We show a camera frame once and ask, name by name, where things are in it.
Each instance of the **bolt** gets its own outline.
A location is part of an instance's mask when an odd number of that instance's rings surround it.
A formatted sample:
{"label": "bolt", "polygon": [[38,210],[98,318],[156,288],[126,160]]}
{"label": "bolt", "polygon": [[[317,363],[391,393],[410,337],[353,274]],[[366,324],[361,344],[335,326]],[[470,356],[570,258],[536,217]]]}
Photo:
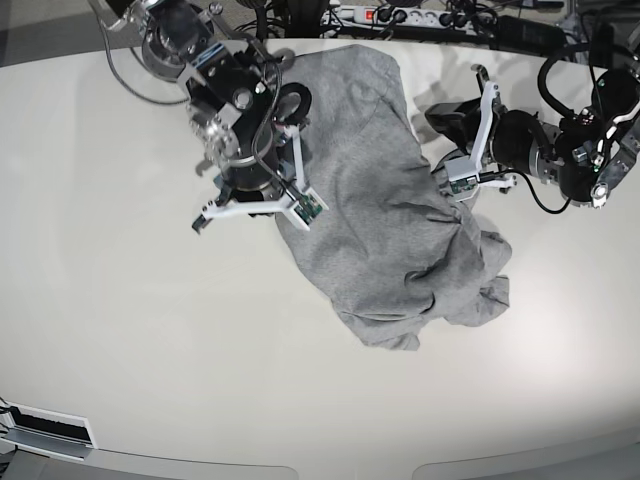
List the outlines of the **bolt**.
{"label": "bolt", "polygon": [[220,5],[218,2],[212,2],[209,5],[209,12],[213,13],[214,15],[220,15],[222,13],[222,5]]}

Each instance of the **gray cloth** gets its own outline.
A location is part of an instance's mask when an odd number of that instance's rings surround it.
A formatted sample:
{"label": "gray cloth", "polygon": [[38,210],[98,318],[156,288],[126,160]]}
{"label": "gray cloth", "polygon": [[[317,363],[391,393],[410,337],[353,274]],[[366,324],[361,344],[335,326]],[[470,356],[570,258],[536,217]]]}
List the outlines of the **gray cloth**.
{"label": "gray cloth", "polygon": [[311,185],[329,205],[311,232],[277,218],[302,273],[369,346],[416,350],[430,320],[479,326],[509,306],[511,247],[440,193],[407,120],[395,60],[360,46],[286,73],[314,96],[303,131]]}

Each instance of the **power strip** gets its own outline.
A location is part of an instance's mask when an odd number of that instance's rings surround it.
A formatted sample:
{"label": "power strip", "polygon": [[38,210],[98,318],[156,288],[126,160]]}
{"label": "power strip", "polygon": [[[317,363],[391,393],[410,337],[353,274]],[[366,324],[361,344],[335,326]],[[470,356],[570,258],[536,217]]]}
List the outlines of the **power strip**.
{"label": "power strip", "polygon": [[[445,12],[442,10],[428,10],[421,8],[395,8],[397,10],[404,10],[407,14],[407,19],[404,22],[398,22],[398,27],[417,27],[425,29],[437,29],[437,30],[450,30],[468,35],[476,35],[476,32],[471,25],[471,22],[467,21],[463,15],[454,15],[451,12]],[[323,24],[336,24],[338,21],[334,18],[334,15],[340,19],[340,21],[346,21],[358,26],[371,28],[374,25],[384,27],[388,25],[391,20],[386,22],[378,18],[379,10],[377,7],[362,7],[357,5],[341,5],[335,6],[332,10],[333,13],[327,11],[323,16]]]}

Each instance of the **white tabletop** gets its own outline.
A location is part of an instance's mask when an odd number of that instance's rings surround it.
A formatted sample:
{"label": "white tabletop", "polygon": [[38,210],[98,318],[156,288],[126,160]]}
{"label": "white tabletop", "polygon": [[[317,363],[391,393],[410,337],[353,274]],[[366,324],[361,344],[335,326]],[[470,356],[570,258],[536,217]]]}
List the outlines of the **white tabletop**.
{"label": "white tabletop", "polygon": [[[507,106],[557,120],[535,86],[540,59],[361,43],[397,59],[432,160],[451,144],[434,140],[419,108],[477,96],[474,63]],[[115,57],[137,88],[179,96],[127,51]],[[550,85],[574,108],[589,103],[583,67],[557,66]],[[546,215],[523,183],[484,192],[475,212],[514,250],[511,309],[477,329],[434,321],[408,353],[363,347],[299,273],[273,219],[195,235],[214,196],[211,172],[195,174],[202,155],[184,109],[131,97],[103,53],[0,69],[1,396],[88,417],[101,448],[284,465],[303,480],[408,479],[427,463],[640,419],[640,171],[602,211]]]}

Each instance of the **floor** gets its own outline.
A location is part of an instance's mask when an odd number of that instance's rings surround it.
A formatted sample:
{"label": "floor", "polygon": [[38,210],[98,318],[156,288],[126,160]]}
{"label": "floor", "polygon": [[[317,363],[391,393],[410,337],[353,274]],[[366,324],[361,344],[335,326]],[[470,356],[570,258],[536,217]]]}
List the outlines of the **floor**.
{"label": "floor", "polygon": [[[194,0],[206,6],[210,0]],[[225,19],[236,26],[251,21],[253,12],[235,0],[220,0]],[[377,0],[346,0],[345,4],[375,5]],[[440,0],[428,0],[424,6],[444,9]],[[505,8],[506,14],[554,23],[563,12],[538,12]],[[139,43],[133,27],[112,35],[113,48]],[[103,48],[96,21],[88,0],[0,0],[0,66],[14,65],[44,58],[92,52]]]}

